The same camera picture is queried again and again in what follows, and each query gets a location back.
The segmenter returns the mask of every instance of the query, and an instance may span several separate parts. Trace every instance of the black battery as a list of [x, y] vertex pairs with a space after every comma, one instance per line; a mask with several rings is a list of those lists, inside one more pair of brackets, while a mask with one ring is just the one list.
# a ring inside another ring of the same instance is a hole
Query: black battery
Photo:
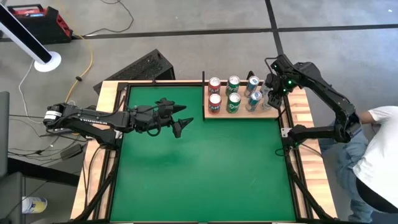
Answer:
[[61, 44], [72, 40], [73, 31], [58, 10], [40, 4], [8, 6], [8, 11], [41, 43]]

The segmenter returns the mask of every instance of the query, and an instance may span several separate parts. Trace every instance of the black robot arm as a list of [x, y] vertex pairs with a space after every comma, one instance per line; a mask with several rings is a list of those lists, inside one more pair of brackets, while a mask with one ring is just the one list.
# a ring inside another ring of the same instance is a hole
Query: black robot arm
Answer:
[[334, 126], [319, 128], [294, 126], [287, 133], [288, 138], [285, 139], [290, 147], [298, 146], [306, 139], [333, 138], [337, 142], [349, 142], [355, 136], [361, 124], [354, 105], [324, 81], [319, 69], [312, 62], [298, 62], [293, 65], [286, 55], [282, 54], [276, 58], [269, 69], [271, 73], [267, 76], [266, 85], [272, 88], [268, 101], [272, 107], [280, 108], [282, 97], [299, 86], [311, 89], [336, 114]]
[[[184, 110], [186, 106], [176, 105], [174, 101], [168, 101], [166, 98], [155, 103], [156, 106], [135, 106], [127, 108], [127, 111], [112, 113], [59, 103], [47, 108], [43, 123], [47, 129], [68, 128], [83, 137], [95, 138], [98, 143], [110, 148], [117, 147], [115, 130], [122, 133], [147, 132], [150, 136], [157, 136], [162, 127], [171, 126], [174, 136], [181, 137], [182, 129], [193, 118], [174, 121], [172, 114]], [[91, 124], [107, 125], [110, 129], [100, 129]]]

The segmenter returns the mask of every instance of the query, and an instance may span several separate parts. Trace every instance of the concrete floor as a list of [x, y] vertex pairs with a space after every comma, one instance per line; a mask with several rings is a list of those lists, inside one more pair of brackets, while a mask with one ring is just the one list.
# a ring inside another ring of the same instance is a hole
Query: concrete floor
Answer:
[[[8, 0], [7, 5], [42, 3], [60, 8], [55, 0]], [[129, 23], [126, 11], [119, 5], [103, 4], [99, 0], [61, 1], [66, 12], [61, 15], [72, 29], [85, 34], [102, 27], [123, 29]], [[123, 0], [134, 16], [132, 27], [125, 31], [157, 32], [195, 29], [270, 28], [266, 4], [263, 0]], [[272, 0], [278, 27], [352, 26], [398, 23], [398, 2], [389, 0]], [[396, 40], [397, 29], [346, 30], [323, 32], [280, 33], [284, 52], [293, 62], [311, 61], [321, 70], [326, 81], [344, 93], [358, 111], [377, 106], [398, 105]], [[265, 57], [277, 54], [272, 33], [186, 35], [178, 37], [137, 37], [96, 39], [88, 41], [94, 52], [94, 65], [82, 83], [75, 88], [71, 99], [78, 105], [95, 105], [97, 94], [91, 88], [153, 49], [159, 49], [174, 65], [177, 79], [200, 79], [205, 70], [208, 77], [245, 78], [252, 70], [261, 78], [267, 74]], [[75, 76], [89, 64], [90, 55], [82, 40], [70, 44], [48, 45], [49, 50], [62, 56], [62, 64], [49, 73], [32, 69], [22, 89], [29, 113], [43, 116], [48, 105], [63, 102]], [[24, 114], [18, 84], [25, 75], [31, 58], [16, 44], [0, 42], [0, 90], [11, 94], [11, 113]], [[311, 91], [307, 91], [315, 125], [330, 123], [333, 113]], [[32, 123], [39, 133], [44, 128]], [[24, 124], [11, 121], [10, 147], [20, 149], [45, 148], [53, 138], [39, 139]], [[373, 133], [366, 130], [369, 138]], [[62, 139], [54, 146], [62, 148], [70, 140]], [[41, 161], [29, 160], [40, 164]], [[349, 200], [333, 176], [333, 152], [325, 159], [326, 171], [339, 218], [350, 214]], [[58, 169], [75, 172], [81, 168], [81, 157], [55, 164]], [[27, 186], [34, 189], [37, 182]], [[27, 223], [64, 222], [72, 208], [75, 191], [45, 185], [38, 196], [52, 198], [49, 211], [27, 216]], [[397, 223], [398, 217], [387, 215], [383, 223]]]

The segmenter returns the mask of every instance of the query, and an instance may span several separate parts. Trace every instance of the green table surface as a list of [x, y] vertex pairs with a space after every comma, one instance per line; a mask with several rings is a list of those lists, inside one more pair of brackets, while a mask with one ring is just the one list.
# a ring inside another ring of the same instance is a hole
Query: green table surface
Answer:
[[295, 220], [277, 121], [203, 121], [201, 87], [133, 87], [129, 106], [162, 97], [194, 120], [180, 139], [171, 128], [124, 135], [112, 222]]

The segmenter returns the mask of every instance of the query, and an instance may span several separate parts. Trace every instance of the wooden tray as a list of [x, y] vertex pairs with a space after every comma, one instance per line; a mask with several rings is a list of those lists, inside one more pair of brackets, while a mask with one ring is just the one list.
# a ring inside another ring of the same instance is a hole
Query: wooden tray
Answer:
[[220, 96], [221, 96], [221, 111], [218, 114], [211, 114], [209, 112], [209, 92], [208, 86], [204, 87], [204, 103], [205, 103], [205, 119], [206, 118], [277, 118], [278, 111], [275, 108], [271, 108], [270, 110], [264, 111], [261, 109], [261, 105], [258, 105], [256, 110], [253, 112], [248, 112], [246, 109], [246, 104], [249, 101], [249, 98], [244, 96], [244, 91], [246, 89], [245, 85], [241, 85], [239, 87], [238, 93], [241, 95], [241, 104], [236, 113], [229, 113], [226, 110], [226, 103], [228, 102], [228, 97], [225, 94], [226, 86], [221, 86]]

